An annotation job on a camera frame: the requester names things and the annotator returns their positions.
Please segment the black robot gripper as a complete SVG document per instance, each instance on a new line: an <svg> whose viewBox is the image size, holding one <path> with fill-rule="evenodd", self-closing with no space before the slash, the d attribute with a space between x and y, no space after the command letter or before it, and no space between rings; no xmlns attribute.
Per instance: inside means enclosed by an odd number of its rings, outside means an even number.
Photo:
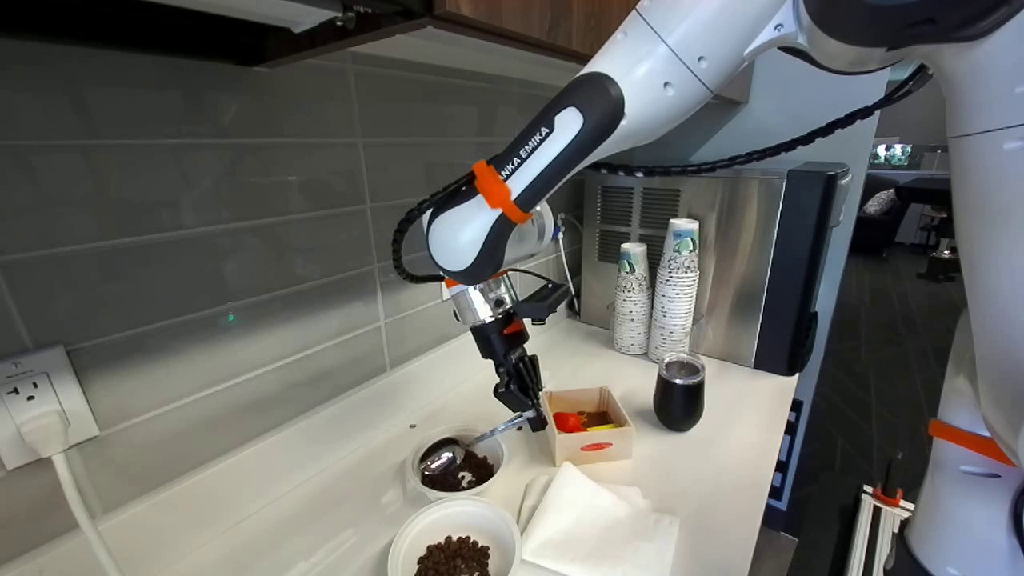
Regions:
<svg viewBox="0 0 1024 576"><path fill-rule="evenodd" d="M568 298L568 288L545 279L530 294L518 294L511 276L499 273L482 286L443 282L440 294L450 302L455 321L469 331L477 351L494 362L494 397L511 411L509 427L548 433L542 366L523 342L528 326L545 323Z"/></svg>

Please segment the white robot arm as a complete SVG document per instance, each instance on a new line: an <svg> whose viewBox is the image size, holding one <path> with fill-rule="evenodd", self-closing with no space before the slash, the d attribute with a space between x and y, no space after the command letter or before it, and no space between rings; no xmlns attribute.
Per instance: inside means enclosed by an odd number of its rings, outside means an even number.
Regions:
<svg viewBox="0 0 1024 576"><path fill-rule="evenodd" d="M773 47L827 73L917 61L939 84L966 311L891 570L1024 576L1024 0L641 0L506 150L402 215L430 279L494 342L514 321L501 269L530 211Z"/></svg>

